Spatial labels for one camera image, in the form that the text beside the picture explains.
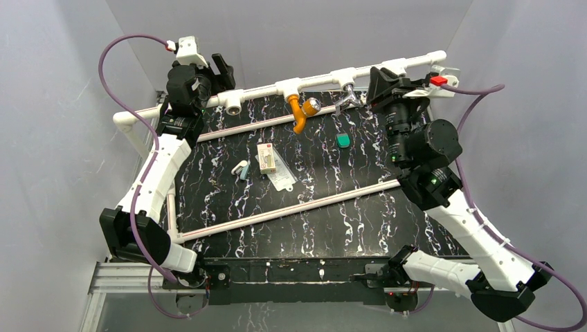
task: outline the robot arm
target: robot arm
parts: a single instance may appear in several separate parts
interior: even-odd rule
[[[220,74],[197,52],[194,37],[186,37],[168,49],[177,54],[168,73],[168,96],[161,105],[161,116],[156,128],[159,149],[152,148],[148,159],[134,184],[116,209],[104,209],[100,225],[113,256],[147,263],[130,228],[132,199],[138,185],[135,216],[140,241],[149,255],[163,268],[175,271],[188,283],[199,282],[201,276],[192,274],[198,258],[196,252],[172,243],[159,227],[161,208],[180,166],[187,159],[204,128],[203,110],[210,96],[235,88],[233,67],[220,54],[212,57]]]
[[[429,104],[417,91],[430,82],[440,83],[442,77],[432,72],[424,80],[411,81],[372,68],[367,103],[386,119],[391,160],[404,171],[398,181],[408,199],[443,225],[477,264],[440,259],[406,246],[389,261],[386,275],[396,284],[414,280],[447,288],[470,298],[491,319],[505,322],[528,308],[533,292],[550,275],[504,248],[508,240],[481,213],[484,222],[477,222],[460,179],[448,168],[462,153],[455,127],[446,120],[414,127]],[[485,228],[504,241],[492,238]]]

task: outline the wire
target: wire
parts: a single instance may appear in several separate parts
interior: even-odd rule
[[[147,174],[149,174],[149,171],[151,170],[151,167],[153,167],[153,164],[155,163],[155,160],[157,159],[157,155],[159,153],[159,137],[157,137],[157,132],[155,132],[155,128],[153,128],[153,126],[146,119],[144,119],[137,112],[135,112],[135,110],[128,107],[122,100],[120,100],[118,97],[116,97],[116,95],[114,95],[112,90],[110,90],[110,88],[108,87],[108,84],[106,83],[106,79],[104,78],[104,60],[106,59],[106,55],[108,54],[110,49],[112,47],[114,47],[114,45],[116,45],[122,41],[125,41],[127,39],[131,39],[131,38],[151,39],[151,40],[154,40],[160,44],[163,44],[165,47],[167,46],[167,42],[165,42],[164,40],[159,39],[155,36],[151,36],[151,35],[135,34],[135,35],[124,35],[122,37],[116,38],[110,44],[108,44],[108,46],[106,46],[104,51],[102,51],[102,55],[100,56],[100,61],[98,62],[98,75],[100,76],[100,82],[102,83],[104,90],[106,91],[106,93],[108,93],[110,98],[112,98],[112,100],[114,100],[114,102],[116,102],[116,104],[119,104],[120,107],[122,107],[124,110],[131,113],[140,122],[142,122],[147,127],[147,129],[149,129],[151,134],[153,135],[153,141],[154,141],[154,146],[155,146],[155,149],[153,151],[153,156],[149,159],[147,167],[145,168],[145,171],[141,175],[141,179],[140,179],[140,183],[144,183],[145,179],[147,178]],[[166,269],[160,267],[155,262],[155,260],[153,259],[151,254],[149,254],[149,251],[145,247],[145,244],[143,243],[143,241],[141,240],[141,237],[138,234],[138,230],[136,228],[135,209],[136,209],[136,201],[138,199],[138,195],[141,194],[142,187],[143,186],[140,184],[138,184],[136,186],[135,191],[134,191],[134,195],[132,197],[131,205],[130,205],[130,213],[129,214],[130,214],[130,226],[132,229],[132,234],[135,238],[137,246],[139,247],[139,249],[141,249],[143,256],[145,256],[145,258],[147,259],[149,264],[151,264],[151,266],[153,266],[155,268],[155,270],[157,270],[159,273],[161,273],[162,276],[164,276],[164,278],[166,278],[170,282],[176,283],[177,278],[169,270],[166,270]]]
[[[210,302],[210,286],[206,286],[206,304],[204,304],[203,307],[201,307],[200,309],[194,311],[193,313],[189,313],[186,315],[175,315],[174,313],[170,313],[168,311],[166,311],[165,309],[161,308],[161,306],[159,305],[159,303],[157,303],[157,301],[155,300],[155,296],[153,295],[152,289],[151,289],[151,278],[153,275],[153,267],[151,267],[149,269],[149,277],[147,278],[147,290],[149,291],[149,297],[151,298],[151,302],[153,302],[153,305],[155,306],[155,308],[162,314],[164,314],[167,317],[171,317],[171,318],[175,318],[178,320],[185,320],[185,319],[189,319],[199,313],[201,313],[202,311],[206,310],[208,308],[208,303]]]
[[[414,289],[412,294],[415,294],[418,291],[418,288],[420,288],[420,282],[416,282],[416,289]]]
[[[432,294],[434,293],[434,287],[435,287],[434,285],[432,285],[432,287],[430,287],[430,293],[428,294],[428,297],[426,298],[426,301],[424,301],[422,306],[410,311],[410,314],[418,313],[418,312],[424,310],[424,308],[426,308],[426,306],[428,305],[428,303],[430,303],[430,300],[432,299]]]
[[[503,84],[499,84],[496,85],[490,89],[487,90],[481,90],[481,91],[466,91],[466,90],[461,90],[461,89],[457,89],[454,88],[452,86],[443,84],[441,85],[441,87],[445,90],[448,91],[452,91],[452,92],[456,92],[456,93],[461,93],[461,94],[465,94],[465,95],[479,95],[469,106],[469,108],[465,111],[465,113],[463,114],[458,127],[457,127],[457,132],[460,133],[461,129],[463,128],[464,122],[467,120],[467,118],[469,117],[469,114],[473,111],[473,108],[483,99],[485,98],[487,95],[489,95],[490,93],[493,92],[497,92],[502,90],[505,85]],[[501,237],[499,237],[491,228],[489,228],[487,225],[485,225],[485,222],[483,221],[483,218],[481,217],[481,215],[479,214],[479,212],[476,209],[476,204],[473,201],[473,197],[471,196],[471,192],[469,190],[469,186],[467,183],[467,180],[464,176],[464,172],[462,171],[462,165],[460,163],[460,160],[457,158],[456,160],[456,165],[457,165],[457,170],[458,173],[460,175],[461,181],[462,181],[462,188],[463,188],[463,192],[464,192],[464,197],[465,200],[467,201],[467,205],[469,206],[469,208],[471,208],[473,210],[473,215],[475,216],[475,220],[477,220],[477,222],[480,225],[483,225],[483,228],[487,231],[487,233],[489,234],[489,236],[492,237],[492,239],[494,239],[495,241],[497,241],[499,244],[503,244],[504,239],[502,239]],[[573,293],[573,295],[575,295],[575,297],[577,298],[577,300],[579,301],[579,304],[581,305],[581,310],[583,313],[583,316],[581,317],[581,320],[576,323],[575,325],[572,326],[567,326],[567,327],[553,327],[553,326],[547,326],[547,325],[542,325],[536,322],[532,322],[530,320],[527,320],[524,317],[516,317],[516,319],[520,320],[521,322],[524,322],[530,326],[536,327],[538,329],[543,329],[543,330],[547,330],[547,331],[556,331],[556,332],[570,332],[570,331],[576,331],[578,329],[580,329],[581,327],[585,326],[587,324],[587,303],[585,302],[585,299],[583,298],[583,295],[581,295],[581,293],[579,292],[579,290],[573,285],[571,284],[563,275],[561,275],[560,273],[558,273],[557,271],[549,268],[548,266],[542,264],[540,261],[538,261],[535,258],[532,258],[531,256],[529,256],[528,254],[526,254],[525,252],[519,250],[518,248],[515,248],[514,246],[512,246],[509,243],[506,243],[504,245],[504,247],[506,249],[508,249],[509,251],[513,252],[514,254],[530,261],[532,264],[534,264],[535,266],[538,266],[539,268],[544,269],[544,271],[546,271],[547,273],[550,273],[553,277],[557,278],[560,282],[562,282],[565,286],[567,286],[571,292]]]

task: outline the orange faucet spout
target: orange faucet spout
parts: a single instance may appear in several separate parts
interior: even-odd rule
[[[293,118],[296,119],[296,126],[293,128],[293,132],[300,134],[306,127],[306,119],[316,115],[320,111],[320,103],[316,98],[310,98],[300,107],[298,101],[299,97],[297,95],[290,95],[287,98],[287,102],[291,106]]]

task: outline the chrome faucet handle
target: chrome faucet handle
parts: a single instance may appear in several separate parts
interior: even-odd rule
[[[339,99],[336,103],[334,103],[334,108],[336,109],[336,114],[340,115],[341,111],[349,108],[351,105],[354,107],[361,107],[363,106],[363,102],[361,98],[358,98],[354,93],[354,87],[352,84],[347,84],[343,87],[343,90],[346,91],[346,95],[344,95],[341,99]]]

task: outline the white wall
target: white wall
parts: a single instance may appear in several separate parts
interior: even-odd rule
[[[137,160],[97,75],[122,31],[103,0],[0,8],[0,331],[76,331],[107,254],[98,217],[128,189]],[[106,76],[128,104],[152,105],[128,44],[113,50]]]
[[[587,295],[587,21],[585,1],[474,1],[451,43],[462,88],[506,84],[460,136],[476,203],[512,243]],[[472,97],[434,104],[455,124]],[[568,326],[577,300],[556,280],[524,314]],[[516,322],[517,331],[539,331]]]
[[[471,0],[107,0],[126,33],[196,35],[202,54],[222,53],[238,87],[253,88],[351,66],[446,49]],[[169,62],[131,42],[163,90]],[[367,86],[368,80],[358,82]]]

